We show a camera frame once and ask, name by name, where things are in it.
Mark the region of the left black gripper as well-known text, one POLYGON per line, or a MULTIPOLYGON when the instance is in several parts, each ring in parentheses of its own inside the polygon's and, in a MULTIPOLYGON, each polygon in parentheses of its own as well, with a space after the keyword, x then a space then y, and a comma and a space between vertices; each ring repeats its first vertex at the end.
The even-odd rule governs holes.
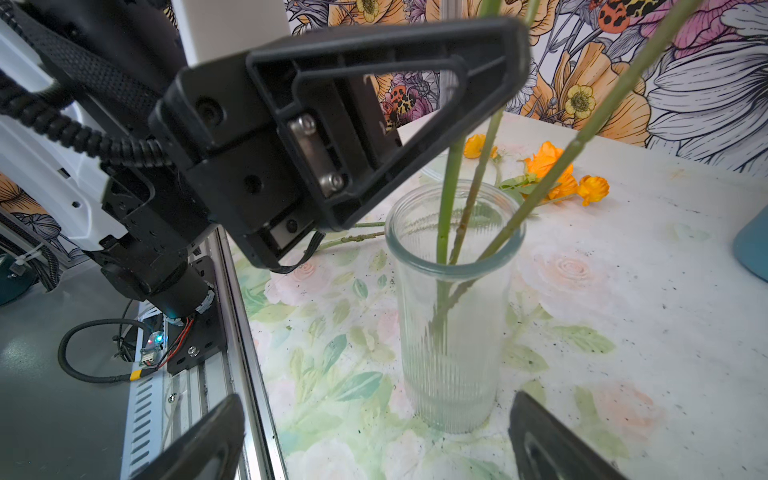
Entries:
POLYGON ((509 17, 329 29, 181 70, 125 141, 103 210, 175 262, 214 225, 280 270, 349 227, 522 87, 509 17))

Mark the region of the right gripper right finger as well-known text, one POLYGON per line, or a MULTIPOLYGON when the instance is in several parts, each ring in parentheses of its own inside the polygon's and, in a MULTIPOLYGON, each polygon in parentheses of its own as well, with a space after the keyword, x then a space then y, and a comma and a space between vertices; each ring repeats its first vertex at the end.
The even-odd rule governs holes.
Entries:
POLYGON ((520 479, 625 479, 525 391, 515 394, 508 435, 520 479))

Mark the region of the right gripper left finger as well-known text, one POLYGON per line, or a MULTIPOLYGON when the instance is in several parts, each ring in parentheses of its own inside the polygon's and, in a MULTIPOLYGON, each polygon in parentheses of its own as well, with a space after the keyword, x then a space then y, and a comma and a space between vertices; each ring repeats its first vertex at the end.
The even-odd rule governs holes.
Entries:
POLYGON ((234 479, 245 439, 240 396, 230 394, 135 479, 234 479))

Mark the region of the cream ranunculus flower stem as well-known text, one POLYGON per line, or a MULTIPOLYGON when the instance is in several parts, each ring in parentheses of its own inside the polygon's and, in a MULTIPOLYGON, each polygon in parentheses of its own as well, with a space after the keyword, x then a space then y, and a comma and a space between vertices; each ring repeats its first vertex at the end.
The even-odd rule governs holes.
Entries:
MULTIPOLYGON (((599 130, 610 120, 621 101, 633 90, 640 76, 655 62, 673 41, 676 34, 682 28, 687 19, 700 6, 702 1, 678 1, 663 19, 653 37, 648 40, 645 47, 637 54, 629 69, 620 75, 617 83, 608 93, 605 100, 598 106, 595 113, 570 141, 563 155, 554 164, 549 173, 540 181, 533 192, 525 199, 523 204, 515 212, 512 219, 502 228, 500 233, 491 241, 475 263, 489 258, 497 253, 511 236, 520 229, 522 223, 547 197, 559 176, 569 167, 583 151, 599 130)), ((459 284, 454 293, 449 295, 449 310, 454 307, 476 281, 466 281, 459 284)))

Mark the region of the teal ceramic vase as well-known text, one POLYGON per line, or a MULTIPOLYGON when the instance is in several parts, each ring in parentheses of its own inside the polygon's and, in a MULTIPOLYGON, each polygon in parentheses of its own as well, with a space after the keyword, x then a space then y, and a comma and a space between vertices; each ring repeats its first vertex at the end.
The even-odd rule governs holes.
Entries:
POLYGON ((737 261, 763 281, 768 279, 768 207, 765 206, 736 235, 732 250, 737 261))

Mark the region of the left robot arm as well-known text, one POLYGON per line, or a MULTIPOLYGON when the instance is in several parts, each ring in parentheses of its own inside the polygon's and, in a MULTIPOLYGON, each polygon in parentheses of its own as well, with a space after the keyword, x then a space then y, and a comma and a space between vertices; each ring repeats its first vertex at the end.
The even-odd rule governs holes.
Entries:
POLYGON ((189 255, 224 228, 256 267, 351 228, 522 88, 518 18, 292 35, 280 1, 5 1, 1 170, 122 295, 205 311, 189 255))

